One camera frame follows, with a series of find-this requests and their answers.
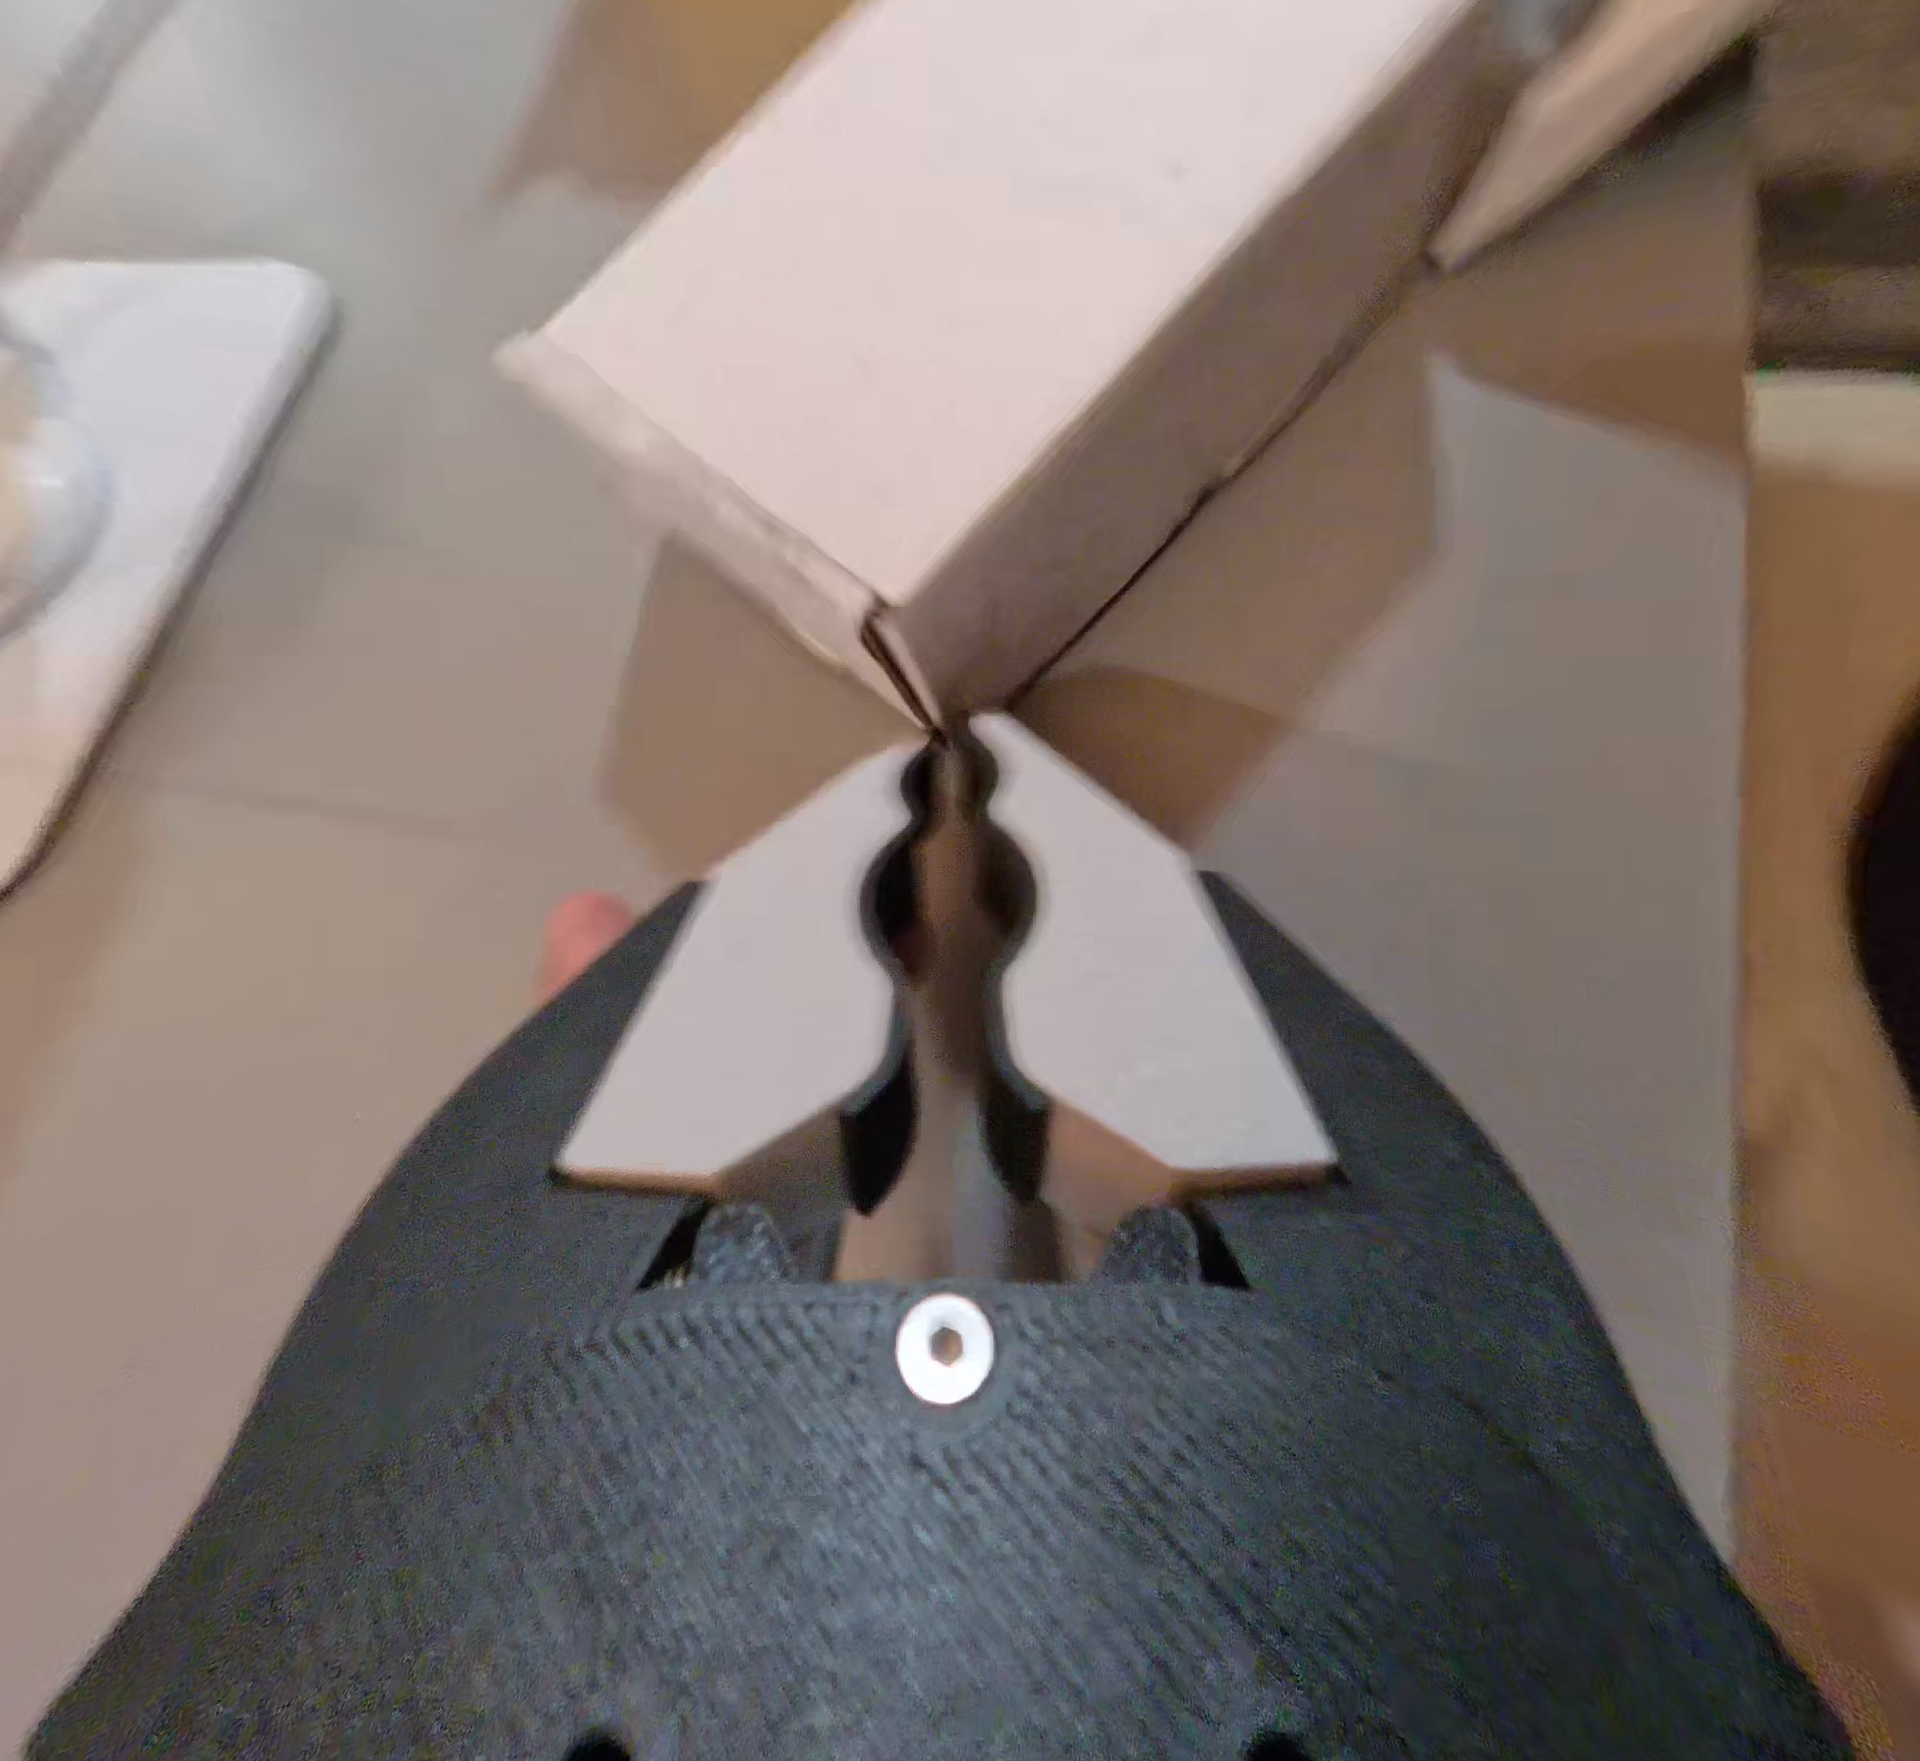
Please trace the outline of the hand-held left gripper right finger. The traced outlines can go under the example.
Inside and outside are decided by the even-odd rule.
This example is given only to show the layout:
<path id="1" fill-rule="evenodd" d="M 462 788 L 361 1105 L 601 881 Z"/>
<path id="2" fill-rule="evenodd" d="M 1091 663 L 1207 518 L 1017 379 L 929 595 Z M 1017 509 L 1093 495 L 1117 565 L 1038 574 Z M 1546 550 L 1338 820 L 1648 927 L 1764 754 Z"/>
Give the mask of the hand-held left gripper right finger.
<path id="1" fill-rule="evenodd" d="M 1318 1182 L 1338 1152 L 1189 850 L 1014 718 L 967 737 L 980 1124 L 1023 1201 L 1185 1205 Z"/>

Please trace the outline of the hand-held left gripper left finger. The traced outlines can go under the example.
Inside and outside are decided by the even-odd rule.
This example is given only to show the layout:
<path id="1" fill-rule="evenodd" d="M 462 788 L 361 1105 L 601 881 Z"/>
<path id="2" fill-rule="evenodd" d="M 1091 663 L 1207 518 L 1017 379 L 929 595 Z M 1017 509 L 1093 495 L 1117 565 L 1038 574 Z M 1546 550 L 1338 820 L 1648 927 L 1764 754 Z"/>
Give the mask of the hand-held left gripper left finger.
<path id="1" fill-rule="evenodd" d="M 721 861 L 555 1156 L 577 1186 L 870 1215 L 917 1137 L 933 746 L 893 746 Z"/>

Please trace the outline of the grey desk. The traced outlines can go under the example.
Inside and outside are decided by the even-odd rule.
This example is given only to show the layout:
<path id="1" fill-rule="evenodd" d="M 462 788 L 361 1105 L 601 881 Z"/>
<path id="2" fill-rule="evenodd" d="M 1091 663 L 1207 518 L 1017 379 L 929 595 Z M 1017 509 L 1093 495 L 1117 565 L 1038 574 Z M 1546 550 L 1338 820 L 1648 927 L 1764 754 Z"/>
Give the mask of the grey desk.
<path id="1" fill-rule="evenodd" d="M 891 711 L 494 367 L 849 0 L 126 0 L 26 257 L 268 255 L 340 333 L 5 908 L 5 1753 L 317 1270 L 534 1001 Z M 80 0 L 5 0 L 5 97 Z M 1423 288 L 1023 708 L 1534 1188 L 1730 1546 L 1753 213 L 1728 83 Z"/>

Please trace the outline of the person's left hand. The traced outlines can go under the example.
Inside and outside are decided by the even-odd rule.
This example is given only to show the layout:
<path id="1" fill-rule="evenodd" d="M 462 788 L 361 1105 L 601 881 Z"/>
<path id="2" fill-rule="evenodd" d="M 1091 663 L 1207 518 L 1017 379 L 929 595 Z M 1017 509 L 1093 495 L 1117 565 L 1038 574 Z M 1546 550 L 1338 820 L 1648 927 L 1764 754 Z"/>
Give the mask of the person's left hand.
<path id="1" fill-rule="evenodd" d="M 536 1001 L 549 1002 L 617 946 L 632 930 L 634 908 L 611 893 L 577 891 L 563 897 L 542 932 Z"/>

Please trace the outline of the person's black sweater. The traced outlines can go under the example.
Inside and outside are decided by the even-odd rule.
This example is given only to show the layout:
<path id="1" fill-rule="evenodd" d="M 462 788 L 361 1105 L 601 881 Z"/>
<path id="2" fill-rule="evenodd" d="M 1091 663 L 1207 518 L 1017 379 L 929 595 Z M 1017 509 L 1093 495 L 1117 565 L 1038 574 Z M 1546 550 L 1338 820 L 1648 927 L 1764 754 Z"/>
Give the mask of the person's black sweater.
<path id="1" fill-rule="evenodd" d="M 1848 853 L 1848 924 L 1873 1017 L 1919 1105 L 1919 715 L 1868 783 Z"/>

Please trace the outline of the white cardboard mailer box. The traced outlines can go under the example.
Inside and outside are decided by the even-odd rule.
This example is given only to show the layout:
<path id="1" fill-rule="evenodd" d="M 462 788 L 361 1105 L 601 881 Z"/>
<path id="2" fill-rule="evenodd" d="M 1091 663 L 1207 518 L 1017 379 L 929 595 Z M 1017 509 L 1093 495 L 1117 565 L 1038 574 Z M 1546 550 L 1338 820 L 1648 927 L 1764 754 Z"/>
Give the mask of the white cardboard mailer box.
<path id="1" fill-rule="evenodd" d="M 854 0 L 502 370 L 925 728 L 1047 670 L 1374 329 L 1495 0 Z"/>

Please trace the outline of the white document stand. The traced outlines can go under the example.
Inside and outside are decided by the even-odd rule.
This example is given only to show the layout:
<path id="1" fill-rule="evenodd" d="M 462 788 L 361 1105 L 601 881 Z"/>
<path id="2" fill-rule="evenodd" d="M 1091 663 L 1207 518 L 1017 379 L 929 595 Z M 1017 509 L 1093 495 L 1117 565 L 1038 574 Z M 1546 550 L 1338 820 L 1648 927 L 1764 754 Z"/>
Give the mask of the white document stand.
<path id="1" fill-rule="evenodd" d="M 287 259 L 41 259 L 5 277 L 5 329 L 42 412 L 19 476 L 54 536 L 34 604 L 5 622 L 5 891 L 54 840 L 334 323 L 331 288 Z"/>

